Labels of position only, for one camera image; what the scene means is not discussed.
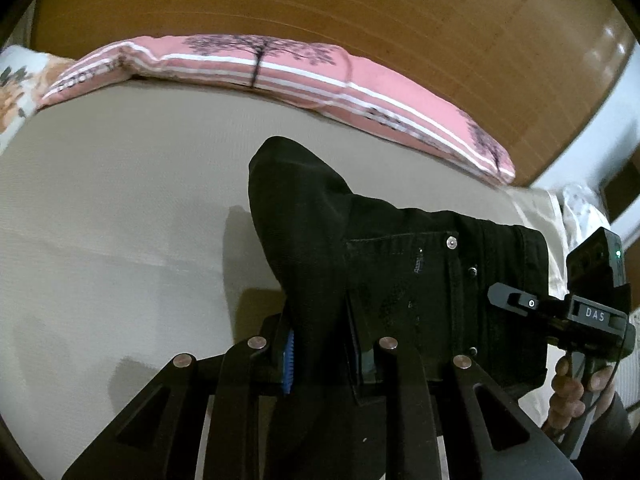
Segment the mattress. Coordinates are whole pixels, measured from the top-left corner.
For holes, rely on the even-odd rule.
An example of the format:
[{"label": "mattress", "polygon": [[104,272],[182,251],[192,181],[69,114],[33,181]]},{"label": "mattress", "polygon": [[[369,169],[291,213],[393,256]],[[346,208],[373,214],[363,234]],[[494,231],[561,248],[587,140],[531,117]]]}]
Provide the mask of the mattress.
[{"label": "mattress", "polygon": [[47,480],[175,354],[221,354],[281,308],[246,190],[274,135],[356,193],[529,224],[528,192],[250,94],[130,81],[41,111],[0,159],[0,413]]}]

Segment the silver screw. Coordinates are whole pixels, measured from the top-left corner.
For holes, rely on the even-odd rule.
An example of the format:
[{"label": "silver screw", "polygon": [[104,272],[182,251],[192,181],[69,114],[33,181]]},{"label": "silver screw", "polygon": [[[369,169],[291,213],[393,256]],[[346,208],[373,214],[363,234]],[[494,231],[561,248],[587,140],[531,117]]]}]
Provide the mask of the silver screw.
[{"label": "silver screw", "polygon": [[456,355],[453,358],[453,364],[455,364],[458,368],[462,368],[463,370],[469,368],[472,365],[472,362],[473,361],[471,360],[471,357],[464,354]]},{"label": "silver screw", "polygon": [[253,348],[254,350],[261,350],[265,346],[267,346],[267,340],[263,338],[261,335],[253,336],[246,343],[249,345],[249,348]]},{"label": "silver screw", "polygon": [[383,348],[385,350],[395,350],[396,348],[398,348],[398,340],[388,335],[381,337],[378,340],[378,344],[380,345],[380,348]]},{"label": "silver screw", "polygon": [[174,357],[174,366],[176,368],[186,368],[192,361],[193,358],[189,354],[178,354]]}]

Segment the human hand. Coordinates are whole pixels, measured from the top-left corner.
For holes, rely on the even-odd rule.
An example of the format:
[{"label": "human hand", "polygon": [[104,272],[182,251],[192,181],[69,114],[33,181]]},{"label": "human hand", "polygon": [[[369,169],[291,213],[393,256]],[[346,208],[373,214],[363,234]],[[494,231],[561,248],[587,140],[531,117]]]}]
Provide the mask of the human hand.
[{"label": "human hand", "polygon": [[[549,399],[549,415],[542,426],[542,430],[546,434],[552,434],[555,430],[564,430],[572,418],[584,413],[585,405],[580,400],[584,393],[584,387],[578,379],[567,375],[569,368],[569,360],[566,357],[558,360],[556,376],[551,381],[551,387],[555,393]],[[589,381],[588,390],[600,392],[593,416],[594,422],[609,409],[616,393],[614,381],[611,381],[609,387],[603,392],[612,373],[613,367],[607,366],[594,373]]]}]

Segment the pillow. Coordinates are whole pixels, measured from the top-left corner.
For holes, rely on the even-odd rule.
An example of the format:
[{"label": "pillow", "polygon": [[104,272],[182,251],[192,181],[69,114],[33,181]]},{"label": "pillow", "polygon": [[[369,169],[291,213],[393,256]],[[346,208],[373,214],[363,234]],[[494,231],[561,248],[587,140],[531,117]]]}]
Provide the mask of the pillow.
[{"label": "pillow", "polygon": [[65,70],[41,107],[132,75],[266,92],[384,139],[446,158],[489,182],[514,179],[507,151],[462,110],[337,45],[270,36],[142,36],[108,44]]},{"label": "pillow", "polygon": [[0,153],[31,117],[43,94],[73,63],[12,45],[0,54]]}]

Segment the black jeans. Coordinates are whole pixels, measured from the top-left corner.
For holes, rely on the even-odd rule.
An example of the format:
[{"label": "black jeans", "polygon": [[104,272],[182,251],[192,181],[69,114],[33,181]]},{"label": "black jeans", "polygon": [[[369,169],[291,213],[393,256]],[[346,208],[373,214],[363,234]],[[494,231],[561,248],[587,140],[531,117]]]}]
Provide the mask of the black jeans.
[{"label": "black jeans", "polygon": [[544,338],[486,299],[495,282],[547,293],[539,232],[353,194],[282,137],[268,139],[249,168],[252,218],[296,337],[294,387],[271,423],[268,479],[378,480],[384,472],[384,405],[356,406],[346,373],[339,324],[348,302],[376,319],[376,336],[416,345],[429,380],[475,347],[514,398],[543,383]]}]

